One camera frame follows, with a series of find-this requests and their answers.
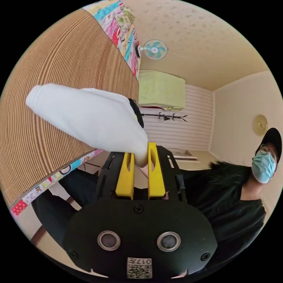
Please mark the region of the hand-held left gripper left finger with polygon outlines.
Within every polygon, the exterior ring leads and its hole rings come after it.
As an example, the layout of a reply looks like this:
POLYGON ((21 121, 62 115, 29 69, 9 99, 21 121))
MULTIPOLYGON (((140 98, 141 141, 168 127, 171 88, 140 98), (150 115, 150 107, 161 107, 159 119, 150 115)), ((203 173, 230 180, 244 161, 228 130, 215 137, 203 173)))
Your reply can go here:
POLYGON ((134 198, 134 154, 125 153, 116 185, 115 193, 120 198, 134 198))

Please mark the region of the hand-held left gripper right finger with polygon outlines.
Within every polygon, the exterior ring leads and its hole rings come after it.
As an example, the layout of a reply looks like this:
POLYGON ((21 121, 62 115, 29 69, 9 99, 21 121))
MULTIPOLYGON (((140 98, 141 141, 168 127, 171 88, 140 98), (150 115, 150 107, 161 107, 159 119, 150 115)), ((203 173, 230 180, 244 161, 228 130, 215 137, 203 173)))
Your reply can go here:
POLYGON ((156 143, 148 143, 148 199, 162 198, 165 185, 156 143))

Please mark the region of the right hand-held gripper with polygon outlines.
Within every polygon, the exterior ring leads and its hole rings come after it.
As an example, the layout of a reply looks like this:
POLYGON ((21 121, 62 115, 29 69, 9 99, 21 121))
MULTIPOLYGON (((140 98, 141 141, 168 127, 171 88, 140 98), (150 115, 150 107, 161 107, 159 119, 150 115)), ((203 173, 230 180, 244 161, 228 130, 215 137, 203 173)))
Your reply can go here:
POLYGON ((129 98, 128 100, 130 102, 130 106, 132 107, 132 109, 134 111, 134 114, 135 114, 135 116, 137 118, 138 123, 140 124, 140 126, 142 128, 144 128, 144 122, 143 122, 142 114, 140 112, 139 107, 137 106, 136 102, 133 99, 129 98))

